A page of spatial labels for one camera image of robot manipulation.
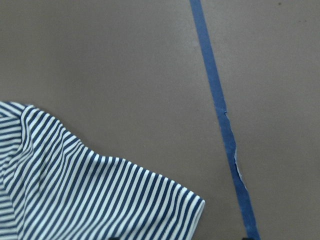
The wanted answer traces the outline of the blue white striped polo shirt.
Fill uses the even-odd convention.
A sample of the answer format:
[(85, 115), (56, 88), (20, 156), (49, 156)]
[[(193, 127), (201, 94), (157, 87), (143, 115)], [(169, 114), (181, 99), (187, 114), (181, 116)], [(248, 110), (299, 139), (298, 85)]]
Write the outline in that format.
[(94, 152), (33, 105), (0, 104), (3, 240), (190, 240), (205, 204), (174, 180)]

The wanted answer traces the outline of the blue tape grid lines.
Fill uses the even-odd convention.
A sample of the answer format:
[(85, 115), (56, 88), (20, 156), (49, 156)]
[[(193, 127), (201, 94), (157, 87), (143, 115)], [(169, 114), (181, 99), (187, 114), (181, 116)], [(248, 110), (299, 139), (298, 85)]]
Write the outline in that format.
[(198, 36), (204, 67), (207, 74), (209, 88), (220, 127), (228, 166), (246, 232), (245, 239), (260, 240), (261, 236), (258, 230), (250, 194), (243, 180), (243, 176), (238, 164), (237, 143), (228, 116), (228, 108), (216, 65), (202, 3), (200, 0), (191, 0), (189, 3)]

